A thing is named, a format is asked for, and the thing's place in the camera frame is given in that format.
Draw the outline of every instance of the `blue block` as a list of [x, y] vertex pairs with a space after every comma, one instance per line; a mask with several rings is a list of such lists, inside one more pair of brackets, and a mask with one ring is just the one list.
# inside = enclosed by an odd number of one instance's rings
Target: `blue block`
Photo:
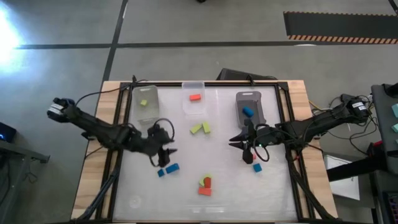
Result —
[[392, 127], [392, 129], [393, 129], [396, 133], [398, 133], [398, 124], [394, 125], [394, 126]]
[[157, 175], [159, 175], [159, 177], [163, 177], [164, 176], [163, 169], [160, 169], [159, 171], [157, 171]]
[[396, 118], [398, 118], [398, 103], [396, 105], [394, 105], [394, 106], [391, 106], [391, 108], [392, 108]]
[[261, 165], [260, 165], [260, 164], [254, 164], [254, 165], [253, 165], [253, 169], [254, 169], [254, 171], [256, 171], [256, 172], [262, 171], [262, 168], [261, 168]]
[[248, 108], [247, 106], [245, 106], [245, 107], [243, 108], [243, 113], [244, 113], [244, 115], [246, 115], [248, 118], [251, 118], [251, 117], [253, 117], [253, 115], [254, 115], [253, 110], [250, 109], [250, 108]]
[[172, 173], [172, 172], [174, 172], [176, 170], [179, 170], [179, 169], [180, 169], [180, 167], [178, 166], [178, 163], [175, 163], [175, 164], [169, 166], [168, 168], [166, 168], [166, 173], [169, 174], [169, 173]]

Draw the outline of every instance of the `plastic bin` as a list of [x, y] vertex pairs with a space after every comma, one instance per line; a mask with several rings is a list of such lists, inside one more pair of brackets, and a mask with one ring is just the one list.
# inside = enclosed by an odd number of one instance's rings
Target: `plastic bin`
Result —
[[136, 87], [132, 90], [133, 116], [140, 123], [151, 123], [159, 119], [159, 97], [154, 85]]
[[[201, 99], [191, 101], [190, 96], [200, 94]], [[203, 114], [206, 112], [205, 82], [182, 83], [182, 108], [187, 115]]]

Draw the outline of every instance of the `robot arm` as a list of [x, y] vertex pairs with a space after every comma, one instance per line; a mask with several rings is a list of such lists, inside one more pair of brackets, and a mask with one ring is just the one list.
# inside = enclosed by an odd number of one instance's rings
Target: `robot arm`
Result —
[[167, 131], [155, 123], [148, 129], [148, 138], [142, 138], [142, 133], [133, 125], [109, 124], [82, 111], [71, 99], [55, 98], [47, 111], [47, 116], [59, 123], [72, 123], [85, 130], [82, 135], [95, 136], [98, 142], [110, 149], [127, 149], [152, 157], [159, 155], [159, 166], [164, 167], [170, 162], [169, 155], [176, 149], [163, 149], [163, 145], [173, 142]]
[[279, 123], [274, 128], [267, 124], [254, 127], [250, 119], [247, 119], [242, 132], [231, 138], [229, 141], [232, 143], [229, 145], [242, 149], [243, 160], [251, 164], [252, 147], [284, 143], [289, 149], [299, 149], [316, 135], [323, 135], [344, 123], [365, 123], [371, 115], [360, 97], [342, 95], [341, 101], [342, 104], [309, 119]]

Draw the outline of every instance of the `floor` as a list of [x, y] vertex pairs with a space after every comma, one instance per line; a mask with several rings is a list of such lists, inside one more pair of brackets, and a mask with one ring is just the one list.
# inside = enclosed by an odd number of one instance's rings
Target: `floor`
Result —
[[[47, 118], [55, 97], [77, 99], [100, 90], [103, 81], [132, 75], [214, 80], [222, 68], [232, 68], [303, 79], [308, 97], [326, 107], [342, 93], [368, 95], [373, 84], [397, 81], [398, 45], [293, 46], [283, 11], [394, 13], [387, 0], [0, 1], [0, 95], [6, 96], [0, 98], [0, 122], [18, 130], [17, 144], [51, 155], [47, 165], [32, 165], [39, 179], [24, 184], [11, 223], [70, 217], [87, 141], [78, 128]], [[236, 41], [262, 46], [200, 47]], [[91, 96], [80, 107], [94, 113], [97, 101]], [[361, 130], [350, 129], [342, 125], [332, 132]], [[355, 143], [365, 149], [379, 138], [375, 133]], [[330, 135], [321, 144], [326, 152], [361, 157], [349, 142]], [[336, 197], [338, 213], [347, 221], [371, 222], [368, 177], [360, 182], [361, 201]]]

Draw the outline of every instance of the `red block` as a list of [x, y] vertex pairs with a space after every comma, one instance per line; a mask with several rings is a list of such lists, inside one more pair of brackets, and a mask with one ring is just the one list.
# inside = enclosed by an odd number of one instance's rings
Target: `red block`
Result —
[[211, 196], [211, 189], [199, 187], [198, 194]]
[[200, 94], [190, 95], [190, 96], [189, 96], [189, 100], [190, 100], [190, 101], [195, 101], [195, 100], [200, 100], [200, 99], [201, 99]]
[[204, 183], [205, 183], [205, 188], [211, 188], [211, 178], [210, 177], [206, 177], [204, 179]]

